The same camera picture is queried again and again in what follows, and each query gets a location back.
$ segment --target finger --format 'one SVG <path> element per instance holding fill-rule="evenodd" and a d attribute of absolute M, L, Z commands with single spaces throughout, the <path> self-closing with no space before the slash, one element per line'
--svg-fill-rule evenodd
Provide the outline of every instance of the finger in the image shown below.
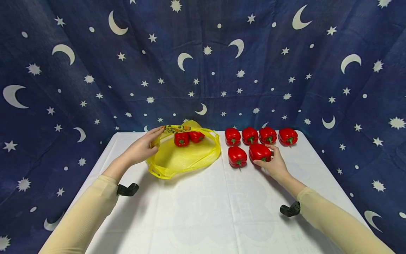
<path fill-rule="evenodd" d="M 266 166 L 266 162 L 265 161 L 261 161 L 261 160 L 254 160 L 253 161 L 255 165 L 258 165 L 260 167 L 265 167 Z"/>

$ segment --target red bell pepper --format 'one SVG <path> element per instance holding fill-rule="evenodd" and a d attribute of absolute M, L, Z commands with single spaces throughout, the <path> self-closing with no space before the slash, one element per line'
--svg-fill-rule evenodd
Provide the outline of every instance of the red bell pepper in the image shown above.
<path fill-rule="evenodd" d="M 298 134 L 294 129 L 284 128 L 279 130 L 278 139 L 282 145 L 294 145 L 298 141 Z"/>
<path fill-rule="evenodd" d="M 189 133 L 190 140 L 193 143 L 199 143 L 200 141 L 202 141 L 204 139 L 204 134 L 201 133 L 200 131 L 190 131 L 188 133 Z"/>
<path fill-rule="evenodd" d="M 271 161 L 271 150 L 263 144 L 252 144 L 249 150 L 250 160 Z"/>
<path fill-rule="evenodd" d="M 177 146 L 187 146 L 189 145 L 189 134 L 187 132 L 175 133 L 173 142 Z"/>
<path fill-rule="evenodd" d="M 232 167 L 243 167 L 247 165 L 247 154 L 238 146 L 229 147 L 229 163 Z"/>
<path fill-rule="evenodd" d="M 255 144 L 258 142 L 258 132 L 252 127 L 247 127 L 242 130 L 242 142 L 246 145 Z"/>
<path fill-rule="evenodd" d="M 227 128 L 225 131 L 226 144 L 229 146 L 238 145 L 241 140 L 240 132 L 235 128 Z"/>
<path fill-rule="evenodd" d="M 271 127 L 264 127 L 261 130 L 259 130 L 259 140 L 263 144 L 273 144 L 276 141 L 276 131 L 272 129 Z"/>

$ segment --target table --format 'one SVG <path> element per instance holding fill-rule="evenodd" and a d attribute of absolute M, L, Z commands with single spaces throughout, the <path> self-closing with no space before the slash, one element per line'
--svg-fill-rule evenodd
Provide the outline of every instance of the table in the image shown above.
<path fill-rule="evenodd" d="M 139 191 L 119 198 L 86 253 L 341 253 L 301 215 L 280 214 L 279 207 L 294 199 L 271 177 L 250 161 L 241 171 L 231 168 L 224 132 L 217 133 L 222 154 L 205 169 L 161 180 L 146 163 L 131 167 L 120 183 L 135 182 Z M 115 134 L 72 204 L 143 134 Z M 296 146 L 279 145 L 290 173 L 367 225 L 304 134 L 298 134 Z M 248 146 L 240 147 L 248 153 Z"/>

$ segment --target right hand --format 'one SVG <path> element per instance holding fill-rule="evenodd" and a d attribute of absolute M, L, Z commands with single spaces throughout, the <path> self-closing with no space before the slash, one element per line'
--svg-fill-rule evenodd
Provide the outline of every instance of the right hand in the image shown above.
<path fill-rule="evenodd" d="M 286 168 L 285 161 L 283 160 L 281 152 L 279 151 L 279 148 L 275 145 L 265 145 L 265 146 L 274 151 L 274 158 L 269 162 L 254 160 L 254 163 L 266 169 L 266 171 L 268 171 L 271 177 L 273 177 L 276 181 L 279 181 L 287 176 L 290 176 Z"/>

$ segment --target blue backdrop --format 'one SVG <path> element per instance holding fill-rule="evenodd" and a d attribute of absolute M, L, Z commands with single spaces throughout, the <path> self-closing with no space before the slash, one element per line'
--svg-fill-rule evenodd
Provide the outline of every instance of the blue backdrop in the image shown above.
<path fill-rule="evenodd" d="M 108 139 L 193 119 L 304 132 L 406 253 L 406 2 L 0 2 L 0 252 L 36 253 Z"/>

